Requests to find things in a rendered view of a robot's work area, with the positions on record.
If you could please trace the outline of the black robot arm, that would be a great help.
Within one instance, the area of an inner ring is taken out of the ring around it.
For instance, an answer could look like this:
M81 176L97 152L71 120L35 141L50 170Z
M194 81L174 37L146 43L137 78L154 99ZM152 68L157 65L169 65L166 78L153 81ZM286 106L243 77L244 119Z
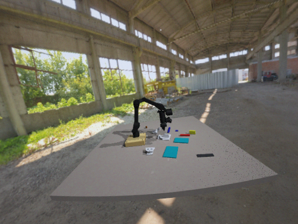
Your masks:
M133 129L132 129L132 134L133 134L133 138L138 138L140 136L139 134L139 127L140 127L140 123L138 122L138 118L139 118L139 105L141 102L146 102L146 103L149 103L153 106L155 106L156 108L158 108L159 110L157 111L157 113L159 113L159 116L160 117L164 117L165 116L165 113L166 115L173 115L173 112L172 112L172 109L166 109L164 108L164 105L163 104L160 104L160 103L156 103L150 99L147 99L146 97L142 98L142 99L136 99L133 101L133 106L135 108L135 121L134 121L134 124L133 124ZM166 117L165 117L166 118ZM166 118L166 123L169 122L169 123L172 123L172 119L170 117Z

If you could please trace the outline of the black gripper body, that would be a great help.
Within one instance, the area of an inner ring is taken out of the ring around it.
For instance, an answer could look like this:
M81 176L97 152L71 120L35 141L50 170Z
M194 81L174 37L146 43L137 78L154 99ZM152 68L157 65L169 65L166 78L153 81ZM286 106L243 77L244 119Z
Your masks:
M165 123L166 122L165 116L160 117L160 122L161 122L161 124L160 124L161 127L167 127L167 124Z

